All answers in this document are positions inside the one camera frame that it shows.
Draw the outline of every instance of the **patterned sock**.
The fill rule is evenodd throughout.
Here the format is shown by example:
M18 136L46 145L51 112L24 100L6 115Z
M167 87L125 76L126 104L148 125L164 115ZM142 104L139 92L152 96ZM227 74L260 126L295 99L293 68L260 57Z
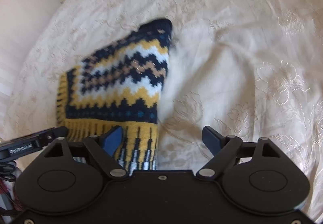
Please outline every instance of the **patterned sock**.
M144 24L60 77L57 124L69 129L70 141L120 125L124 140L115 159L129 172L155 169L157 103L168 71L171 30L167 19Z

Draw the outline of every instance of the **bed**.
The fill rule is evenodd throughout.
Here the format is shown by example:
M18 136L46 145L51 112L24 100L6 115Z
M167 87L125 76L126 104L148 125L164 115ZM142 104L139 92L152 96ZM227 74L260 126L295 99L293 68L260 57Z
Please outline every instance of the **bed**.
M173 23L159 103L159 169L196 171L203 126L269 137L308 176L323 221L323 0L65 0L22 66L6 139L56 125L59 75L151 19ZM34 158L19 161L23 169Z

